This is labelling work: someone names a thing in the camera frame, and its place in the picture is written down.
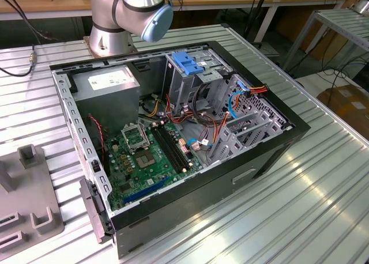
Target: blue plastic clip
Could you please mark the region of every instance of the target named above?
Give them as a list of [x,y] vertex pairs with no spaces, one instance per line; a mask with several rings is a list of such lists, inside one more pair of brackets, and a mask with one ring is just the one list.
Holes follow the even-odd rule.
[[204,68],[197,65],[196,61],[186,52],[175,52],[172,54],[174,61],[183,69],[186,75],[194,75],[204,72]]

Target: blue pcie slot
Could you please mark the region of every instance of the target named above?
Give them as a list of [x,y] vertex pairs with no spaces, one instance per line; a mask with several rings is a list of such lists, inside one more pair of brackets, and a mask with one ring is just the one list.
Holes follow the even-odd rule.
[[155,183],[154,185],[146,188],[146,189],[143,189],[133,195],[130,195],[128,196],[127,198],[124,198],[123,199],[123,203],[128,203],[128,202],[131,202],[131,201],[135,201],[136,199],[139,199],[141,197],[144,197],[160,188],[162,188],[164,186],[164,183],[167,181],[169,177],[166,177],[165,179],[161,180],[160,182],[158,183]]

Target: ram slot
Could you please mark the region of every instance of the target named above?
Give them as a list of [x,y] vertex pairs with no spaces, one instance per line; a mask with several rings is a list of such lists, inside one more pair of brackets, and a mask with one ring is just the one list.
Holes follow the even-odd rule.
[[171,148],[167,145],[166,141],[162,138],[158,130],[157,129],[153,130],[152,135],[154,136],[155,140],[163,150],[165,156],[169,159],[169,162],[172,164],[174,170],[177,173],[181,173],[183,167],[181,167],[180,163],[175,157],[175,154],[172,152]]
[[165,130],[165,128],[159,129],[159,133],[164,138],[164,140],[167,142],[167,144],[171,147],[173,153],[177,157],[178,161],[180,162],[181,166],[183,168],[189,169],[189,163],[187,159],[183,156],[182,152],[178,149],[176,143],[173,141],[169,133]]

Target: wooden table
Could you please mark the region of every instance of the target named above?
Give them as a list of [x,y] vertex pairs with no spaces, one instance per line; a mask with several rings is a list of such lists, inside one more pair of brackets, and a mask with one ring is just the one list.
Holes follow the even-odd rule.
[[[346,0],[265,0],[263,7],[269,10],[264,18],[260,30],[255,39],[260,42],[272,21],[276,10],[280,6],[296,5],[335,5],[334,8],[341,8]],[[80,17],[91,16],[90,0],[53,0],[52,2],[38,0],[18,0],[28,18],[58,18],[58,17]],[[181,8],[180,2],[173,0],[174,10],[205,10],[205,9],[237,9],[248,8],[253,4],[253,0],[183,0]],[[14,10],[0,0],[0,20],[21,19]]]

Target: red cable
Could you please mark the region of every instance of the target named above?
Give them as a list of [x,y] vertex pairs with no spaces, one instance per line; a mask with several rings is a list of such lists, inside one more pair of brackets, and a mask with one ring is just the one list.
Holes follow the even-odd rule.
[[103,136],[103,131],[101,129],[100,123],[92,115],[89,115],[89,117],[91,118],[91,120],[93,120],[95,122],[97,128],[99,129],[100,139],[101,139],[101,151],[103,152],[103,162],[104,162],[105,150],[104,150],[104,136]]

